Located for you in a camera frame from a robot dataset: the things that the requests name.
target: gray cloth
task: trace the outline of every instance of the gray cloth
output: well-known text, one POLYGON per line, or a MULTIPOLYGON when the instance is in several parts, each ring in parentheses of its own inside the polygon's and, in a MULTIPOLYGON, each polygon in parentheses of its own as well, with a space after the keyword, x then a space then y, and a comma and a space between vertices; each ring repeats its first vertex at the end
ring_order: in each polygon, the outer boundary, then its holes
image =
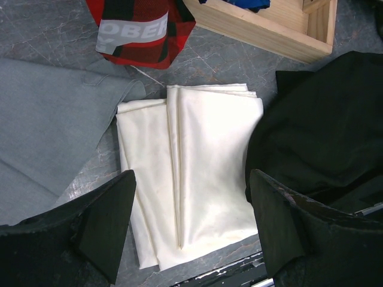
POLYGON ((0 224, 49 210, 117 105, 145 97, 139 81, 10 59, 0 59, 0 87, 0 224))

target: wooden box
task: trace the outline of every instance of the wooden box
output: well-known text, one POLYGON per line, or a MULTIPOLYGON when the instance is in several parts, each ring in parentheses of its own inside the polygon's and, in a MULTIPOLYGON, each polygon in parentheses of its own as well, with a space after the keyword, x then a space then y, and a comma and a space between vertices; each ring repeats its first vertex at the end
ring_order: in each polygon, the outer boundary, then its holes
POLYGON ((300 62, 312 63, 333 49, 338 0, 271 0, 258 13, 222 0, 184 2, 198 26, 300 62))

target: dark stone tabletop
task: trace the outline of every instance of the dark stone tabletop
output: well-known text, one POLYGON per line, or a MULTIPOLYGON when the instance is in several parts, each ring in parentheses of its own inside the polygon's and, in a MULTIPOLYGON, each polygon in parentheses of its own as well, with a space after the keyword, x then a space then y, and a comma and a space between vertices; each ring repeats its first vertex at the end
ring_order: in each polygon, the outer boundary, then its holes
MULTIPOLYGON (((95 52, 97 33, 85 0, 0 0, 0 57, 85 69, 102 58, 95 52)), ((126 71, 145 84, 150 99, 165 97, 166 85, 247 83, 249 90, 256 91, 267 106, 276 93, 276 70, 314 71, 351 50, 383 52, 373 9, 364 0, 339 0, 334 52, 312 65, 195 28, 169 69, 127 66, 126 71)), ((86 193, 118 173, 117 131, 113 122, 66 193, 71 196, 86 193)), ((254 236, 163 272, 158 267, 139 270, 129 230, 117 286, 167 287, 259 250, 258 237, 254 236)))

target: blue fabric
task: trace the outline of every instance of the blue fabric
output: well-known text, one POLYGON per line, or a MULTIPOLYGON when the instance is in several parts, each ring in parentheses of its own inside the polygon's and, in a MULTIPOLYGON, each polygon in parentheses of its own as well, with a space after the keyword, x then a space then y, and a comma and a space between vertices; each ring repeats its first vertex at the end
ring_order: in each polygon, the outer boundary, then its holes
MULTIPOLYGON (((227 3, 233 4, 240 8, 250 9, 254 12, 258 12, 260 9, 266 9, 270 7, 270 0, 223 0, 227 3)), ((201 4, 207 2, 207 0, 199 0, 201 4)))

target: plaid garment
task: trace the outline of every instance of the plaid garment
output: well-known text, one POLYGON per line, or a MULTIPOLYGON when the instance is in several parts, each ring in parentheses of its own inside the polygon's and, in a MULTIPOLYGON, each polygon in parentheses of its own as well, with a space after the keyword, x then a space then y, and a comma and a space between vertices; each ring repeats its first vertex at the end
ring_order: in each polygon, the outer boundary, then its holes
POLYGON ((115 64, 166 69, 196 22, 183 0, 87 0, 96 51, 115 64))

